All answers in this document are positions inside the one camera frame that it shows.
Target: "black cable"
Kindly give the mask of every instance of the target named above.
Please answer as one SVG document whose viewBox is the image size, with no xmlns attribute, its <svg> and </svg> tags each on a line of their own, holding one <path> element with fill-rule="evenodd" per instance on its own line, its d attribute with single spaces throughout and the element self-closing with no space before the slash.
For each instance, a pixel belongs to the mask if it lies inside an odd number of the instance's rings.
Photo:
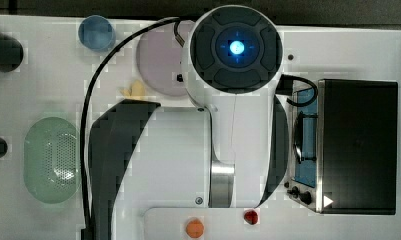
<svg viewBox="0 0 401 240">
<path fill-rule="evenodd" d="M 181 21 L 180 18 L 170 18 L 166 19 L 160 22 L 156 22 L 146 28 L 143 28 L 139 30 L 138 32 L 132 34 L 131 36 L 127 37 L 124 39 L 121 43 L 119 43 L 116 47 L 113 48 L 113 50 L 104 58 L 103 62 L 101 62 L 100 66 L 97 68 L 97 70 L 94 73 L 94 76 L 91 79 L 90 84 L 88 85 L 87 93 L 85 95 L 85 101 L 84 101 L 84 106 L 82 108 L 82 114 L 81 114 L 81 131 L 79 135 L 79 146 L 80 146 L 80 165 L 81 165 L 81 178 L 82 178 L 82 203 L 84 207 L 84 218 L 85 218 L 85 227 L 86 228 L 92 228 L 93 226 L 91 225 L 91 218 L 90 218 L 90 208 L 89 208 L 89 200 L 88 200 L 88 184 L 87 184 L 87 172 L 85 170 L 85 128 L 87 124 L 87 113 L 88 113 L 88 106 L 90 104 L 90 99 L 91 99 L 91 94 L 94 89 L 94 85 L 97 81 L 98 76 L 100 75 L 101 71 L 103 68 L 106 66 L 106 64 L 110 61 L 110 59 L 120 51 L 120 49 L 125 46 L 129 41 L 133 40 L 134 38 L 140 36 L 141 34 L 144 34 L 152 29 L 161 27 L 163 25 L 169 24 L 169 23 L 174 23 L 174 22 L 179 22 Z"/>
<path fill-rule="evenodd" d="M 181 37 L 181 35 L 179 35 L 179 32 L 178 32 L 178 26 L 180 23 L 181 23 L 181 21 L 178 21 L 174 24 L 174 35 L 175 35 L 175 39 L 176 39 L 176 41 L 178 41 L 179 45 L 181 45 L 181 47 L 184 47 L 185 41 Z"/>
<path fill-rule="evenodd" d="M 288 104 L 290 104 L 292 106 L 295 106 L 295 107 L 306 107 L 309 104 L 311 104 L 313 101 L 315 101 L 315 99 L 318 97 L 318 87 L 316 87 L 316 85 L 312 81 L 310 81 L 310 80 L 308 80 L 306 78 L 302 78 L 302 77 L 282 74 L 281 75 L 281 81 L 287 81 L 287 80 L 288 81 L 304 82 L 304 83 L 308 84 L 309 86 L 311 86 L 313 88 L 313 96 L 308 101 L 303 102 L 303 103 L 298 103 L 298 102 L 293 102 L 293 100 L 291 100 L 291 99 L 287 99 L 287 103 Z"/>
</svg>

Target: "green bowl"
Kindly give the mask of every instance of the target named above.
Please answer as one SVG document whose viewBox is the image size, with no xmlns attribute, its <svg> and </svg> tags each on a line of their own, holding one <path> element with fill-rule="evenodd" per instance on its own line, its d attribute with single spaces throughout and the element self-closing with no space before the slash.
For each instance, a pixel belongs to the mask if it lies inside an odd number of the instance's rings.
<svg viewBox="0 0 401 240">
<path fill-rule="evenodd" d="M 41 202 L 69 199 L 80 184 L 79 137 L 68 121 L 49 117 L 35 123 L 25 137 L 24 180 Z"/>
</svg>

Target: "dark gray panel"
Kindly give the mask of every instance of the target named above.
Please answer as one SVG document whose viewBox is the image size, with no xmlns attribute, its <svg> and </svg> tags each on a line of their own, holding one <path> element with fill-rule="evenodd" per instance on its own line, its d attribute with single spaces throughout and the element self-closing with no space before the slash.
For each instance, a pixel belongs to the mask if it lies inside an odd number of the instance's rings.
<svg viewBox="0 0 401 240">
<path fill-rule="evenodd" d="M 324 213 L 394 214 L 397 83 L 325 83 Z"/>
<path fill-rule="evenodd" d="M 297 0 L 17 0 L 18 14 L 47 16 L 87 16 L 155 18 L 163 16 L 200 16 L 226 4 L 251 6 L 276 24 L 401 24 L 401 0 L 372 1 L 297 1 Z"/>
</svg>

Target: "glowing blue led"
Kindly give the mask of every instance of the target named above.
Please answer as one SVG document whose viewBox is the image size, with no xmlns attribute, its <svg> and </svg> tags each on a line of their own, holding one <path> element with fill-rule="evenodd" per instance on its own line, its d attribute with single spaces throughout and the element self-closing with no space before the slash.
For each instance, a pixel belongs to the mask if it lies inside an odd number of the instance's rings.
<svg viewBox="0 0 401 240">
<path fill-rule="evenodd" d="M 229 45 L 229 49 L 233 54 L 241 54 L 244 52 L 244 44 L 240 41 L 234 41 Z"/>
</svg>

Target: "blue cup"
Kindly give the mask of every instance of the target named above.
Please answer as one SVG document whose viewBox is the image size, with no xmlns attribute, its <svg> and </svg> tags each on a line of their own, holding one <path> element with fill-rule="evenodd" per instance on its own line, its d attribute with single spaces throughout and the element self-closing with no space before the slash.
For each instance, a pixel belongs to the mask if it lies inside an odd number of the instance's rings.
<svg viewBox="0 0 401 240">
<path fill-rule="evenodd" d="M 116 42 L 115 30 L 102 16 L 89 16 L 79 25 L 78 36 L 87 48 L 103 52 L 111 49 Z"/>
</svg>

